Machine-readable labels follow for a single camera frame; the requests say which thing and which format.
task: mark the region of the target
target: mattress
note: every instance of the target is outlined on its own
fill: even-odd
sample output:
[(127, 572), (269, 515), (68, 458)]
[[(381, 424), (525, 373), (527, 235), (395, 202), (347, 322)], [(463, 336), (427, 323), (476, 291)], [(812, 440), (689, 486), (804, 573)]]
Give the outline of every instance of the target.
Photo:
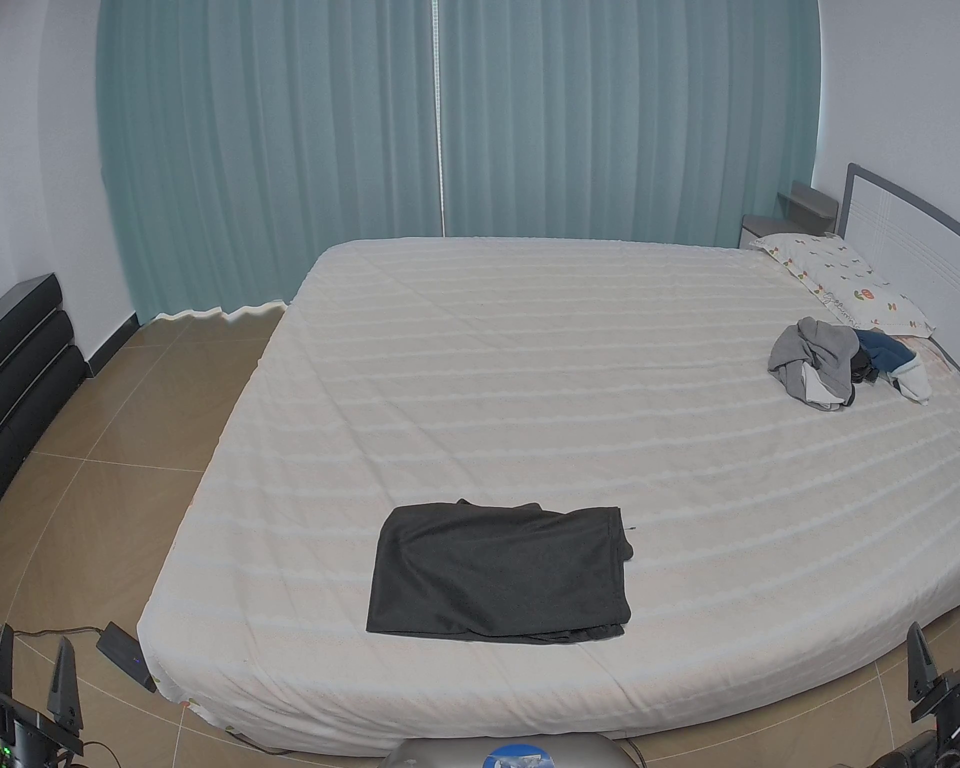
[[(353, 242), (307, 276), (138, 625), (160, 692), (270, 746), (640, 734), (869, 663), (960, 604), (960, 377), (822, 413), (766, 371), (826, 308), (759, 252)], [(618, 506), (622, 637), (365, 632), (398, 505)], [(544, 572), (542, 578), (550, 578)]]

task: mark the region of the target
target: sticker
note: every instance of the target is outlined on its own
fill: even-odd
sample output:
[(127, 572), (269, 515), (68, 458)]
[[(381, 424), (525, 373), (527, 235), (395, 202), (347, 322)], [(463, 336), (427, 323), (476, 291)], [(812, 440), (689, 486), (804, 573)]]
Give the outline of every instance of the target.
[(497, 747), (484, 760), (483, 768), (556, 768), (553, 758), (540, 747), (507, 744)]

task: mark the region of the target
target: blue clothing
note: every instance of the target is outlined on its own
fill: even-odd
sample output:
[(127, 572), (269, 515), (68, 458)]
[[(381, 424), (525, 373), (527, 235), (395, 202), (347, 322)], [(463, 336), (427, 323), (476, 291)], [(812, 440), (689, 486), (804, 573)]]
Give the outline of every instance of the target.
[(860, 340), (860, 347), (870, 355), (874, 368), (881, 373), (892, 373), (917, 356), (916, 352), (897, 339), (879, 331), (858, 330), (856, 336)]

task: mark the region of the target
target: wall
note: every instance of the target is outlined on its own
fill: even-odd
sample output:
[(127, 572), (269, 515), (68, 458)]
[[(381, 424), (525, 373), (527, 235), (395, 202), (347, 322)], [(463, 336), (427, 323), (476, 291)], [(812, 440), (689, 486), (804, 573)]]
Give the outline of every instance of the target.
[(17, 280), (56, 272), (85, 357), (133, 312), (100, 178), (99, 11), (0, 0), (0, 285), (5, 247)]
[(858, 163), (960, 218), (960, 0), (820, 0), (813, 185)]

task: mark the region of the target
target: pillow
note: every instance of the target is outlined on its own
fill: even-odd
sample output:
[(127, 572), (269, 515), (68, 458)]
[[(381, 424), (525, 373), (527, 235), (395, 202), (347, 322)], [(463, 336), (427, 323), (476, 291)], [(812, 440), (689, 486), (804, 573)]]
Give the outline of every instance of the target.
[(837, 318), (890, 336), (929, 338), (933, 324), (842, 237), (781, 232), (751, 243), (780, 262)]

